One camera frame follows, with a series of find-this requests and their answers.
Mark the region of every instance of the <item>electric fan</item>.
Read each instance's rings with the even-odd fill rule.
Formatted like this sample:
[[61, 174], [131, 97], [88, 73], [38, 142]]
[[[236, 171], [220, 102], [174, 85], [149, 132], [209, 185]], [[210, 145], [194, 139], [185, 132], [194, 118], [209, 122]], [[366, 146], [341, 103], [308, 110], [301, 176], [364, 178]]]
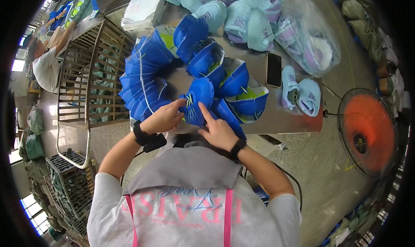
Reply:
[[397, 152], [393, 111], [368, 89], [352, 89], [343, 96], [337, 114], [325, 110], [324, 117], [336, 116], [340, 141], [349, 160], [368, 177], [384, 177], [392, 168]]

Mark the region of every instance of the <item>white shirt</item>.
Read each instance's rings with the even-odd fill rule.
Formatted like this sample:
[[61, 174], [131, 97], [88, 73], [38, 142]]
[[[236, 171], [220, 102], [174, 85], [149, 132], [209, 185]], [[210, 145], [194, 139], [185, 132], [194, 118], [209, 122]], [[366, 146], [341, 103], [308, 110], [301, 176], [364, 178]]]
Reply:
[[56, 47], [53, 47], [49, 52], [44, 53], [33, 61], [33, 73], [36, 77], [37, 83], [43, 89], [58, 93], [59, 70], [60, 65], [58, 60], [55, 58]]
[[[131, 195], [139, 246], [223, 246], [225, 189], [145, 188]], [[300, 246], [300, 203], [291, 194], [268, 204], [240, 176], [232, 198], [232, 246]], [[132, 246], [133, 221], [116, 178], [100, 172], [87, 230], [91, 247]]]

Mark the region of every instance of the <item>yellow floor marking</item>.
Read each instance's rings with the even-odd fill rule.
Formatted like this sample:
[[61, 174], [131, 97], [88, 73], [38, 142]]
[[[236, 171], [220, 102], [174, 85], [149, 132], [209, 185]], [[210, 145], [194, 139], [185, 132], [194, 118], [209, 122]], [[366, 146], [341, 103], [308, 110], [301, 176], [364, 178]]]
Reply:
[[[333, 13], [333, 16], [335, 16], [335, 19], [337, 20], [336, 15], [335, 15], [335, 13], [334, 13], [333, 9], [332, 9], [332, 8], [330, 7], [330, 5], [329, 5], [329, 2], [328, 2], [327, 0], [324, 0], [324, 1], [326, 1], [327, 6], [329, 6], [330, 10], [331, 10], [331, 11], [332, 11], [332, 13]], [[342, 31], [342, 28], [341, 28], [341, 27], [340, 27], [340, 25], [339, 25], [339, 22], [337, 22], [337, 21], [336, 21], [336, 24], [338, 25], [339, 30], [340, 30], [340, 32], [342, 33], [341, 37], [342, 37], [342, 39], [343, 39], [343, 42], [345, 43], [345, 47], [346, 47], [346, 50], [347, 50], [347, 56], [348, 56], [348, 58], [349, 58], [349, 64], [350, 64], [350, 69], [351, 69], [351, 80], [352, 80], [352, 82], [353, 82], [353, 88], [356, 88], [356, 85], [354, 84], [354, 74], [353, 74], [353, 68], [351, 67], [350, 53], [349, 53], [349, 49], [347, 48], [347, 44], [346, 44], [346, 40], [345, 40], [345, 35], [344, 35], [343, 31]]]

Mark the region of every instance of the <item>factory floor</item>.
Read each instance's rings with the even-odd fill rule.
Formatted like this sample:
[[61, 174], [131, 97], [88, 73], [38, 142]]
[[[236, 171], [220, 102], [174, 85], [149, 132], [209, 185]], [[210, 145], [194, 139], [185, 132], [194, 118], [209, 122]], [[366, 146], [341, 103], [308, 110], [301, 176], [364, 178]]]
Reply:
[[[343, 20], [341, 11], [332, 0], [313, 0], [324, 14], [328, 24], [337, 36], [342, 60], [323, 77], [323, 82], [337, 95], [357, 87], [375, 90], [374, 74], [367, 52], [359, 48]], [[329, 112], [336, 112], [340, 99], [321, 88], [323, 106]], [[42, 135], [47, 156], [55, 155], [57, 121], [57, 96], [43, 91], [40, 107], [44, 113], [45, 134]], [[98, 163], [110, 148], [130, 131], [129, 122], [91, 129], [91, 157]], [[373, 181], [362, 176], [348, 161], [339, 140], [336, 118], [326, 118], [320, 133], [274, 135], [284, 141], [288, 150], [280, 151], [259, 136], [248, 136], [248, 145], [291, 173], [301, 184], [303, 191], [303, 222], [301, 242], [304, 247], [315, 247], [327, 236], [334, 225], [350, 212], [371, 190]], [[59, 146], [86, 151], [86, 130], [61, 128]], [[124, 177], [126, 185], [132, 177], [156, 155], [156, 152], [136, 157]], [[255, 180], [248, 174], [248, 182]], [[293, 182], [296, 195], [297, 186]]]

